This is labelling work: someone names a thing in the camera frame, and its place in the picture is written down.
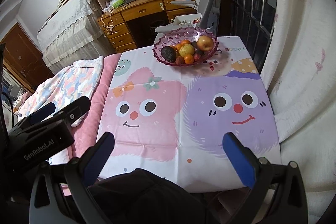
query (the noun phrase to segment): pink blanket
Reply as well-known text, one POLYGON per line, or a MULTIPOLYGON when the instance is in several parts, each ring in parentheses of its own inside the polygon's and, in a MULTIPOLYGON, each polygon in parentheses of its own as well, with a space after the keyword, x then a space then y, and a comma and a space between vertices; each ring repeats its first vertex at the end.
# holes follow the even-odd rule
POLYGON ((121 54, 113 54, 104 58, 104 68, 100 81, 91 99, 91 108, 80 125, 72 128, 75 142, 72 145, 72 156, 80 157, 90 146, 95 145, 100 118, 112 77, 121 54))

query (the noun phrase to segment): metal screw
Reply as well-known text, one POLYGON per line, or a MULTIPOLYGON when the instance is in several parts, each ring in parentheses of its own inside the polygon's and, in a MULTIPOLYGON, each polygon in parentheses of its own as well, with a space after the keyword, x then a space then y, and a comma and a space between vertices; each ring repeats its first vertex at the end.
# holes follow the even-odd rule
POLYGON ((79 158, 72 158, 71 164, 77 164, 79 162, 79 158))
POLYGON ((291 161, 289 165, 293 168, 297 168, 297 163, 295 161, 291 161))
POLYGON ((267 163, 268 163, 268 160, 267 160, 265 157, 261 157, 261 158, 259 158, 259 162, 260 162, 261 164, 267 164, 267 163))

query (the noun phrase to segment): cartoon tablecloth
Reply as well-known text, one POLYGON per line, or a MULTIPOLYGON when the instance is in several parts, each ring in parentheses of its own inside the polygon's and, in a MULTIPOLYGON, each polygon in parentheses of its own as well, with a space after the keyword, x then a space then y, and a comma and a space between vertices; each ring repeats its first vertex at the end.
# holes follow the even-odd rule
POLYGON ((101 178, 143 168, 189 192, 240 188, 222 149, 226 132, 281 163, 272 108, 249 53, 239 37, 218 40, 217 53, 191 67, 159 63, 152 46, 122 54, 98 132, 115 136, 101 178))

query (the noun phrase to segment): cartoon eye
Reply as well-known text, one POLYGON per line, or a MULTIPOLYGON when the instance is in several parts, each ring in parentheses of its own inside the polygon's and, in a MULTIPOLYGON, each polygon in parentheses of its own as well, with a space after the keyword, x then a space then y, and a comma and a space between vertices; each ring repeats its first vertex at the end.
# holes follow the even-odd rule
POLYGON ((129 103, 126 101, 121 101, 115 108, 115 113, 118 117, 124 117, 129 110, 129 103))
POLYGON ((255 108, 258 105, 258 97, 252 91, 245 91, 241 95, 241 102, 248 108, 255 108))
POLYGON ((230 109, 230 107, 232 106, 232 99, 226 93, 218 93, 213 98, 213 105, 218 110, 225 111, 230 109))
POLYGON ((156 102, 152 99, 144 100, 140 105, 140 113, 142 116, 150 116, 156 111, 156 102))

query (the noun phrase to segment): pink glass bowl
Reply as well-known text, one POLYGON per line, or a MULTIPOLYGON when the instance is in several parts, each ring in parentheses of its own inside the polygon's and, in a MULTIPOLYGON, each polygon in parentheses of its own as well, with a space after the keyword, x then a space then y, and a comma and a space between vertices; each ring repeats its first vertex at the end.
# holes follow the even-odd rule
POLYGON ((164 37, 161 37, 159 42, 154 44, 153 52, 154 52, 154 57, 161 63, 169 66, 175 66, 175 67, 187 67, 187 66, 193 66, 199 63, 202 63, 205 60, 208 60, 210 57, 212 57, 215 52, 217 51, 218 47, 218 41, 217 37, 215 37, 212 33, 208 33, 206 30, 203 30, 201 28, 194 28, 194 27, 181 27, 177 30, 173 30, 167 34, 165 34, 164 37), (180 64, 177 65, 175 63, 170 63, 167 60, 165 60, 162 55, 161 55, 161 50, 165 46, 170 46, 170 45, 177 45, 179 44, 182 40, 187 39, 190 42, 197 41, 198 38, 202 35, 206 35, 208 37, 211 37, 214 44, 212 50, 205 52, 203 56, 201 57, 200 60, 197 62, 194 62, 192 64, 180 64))

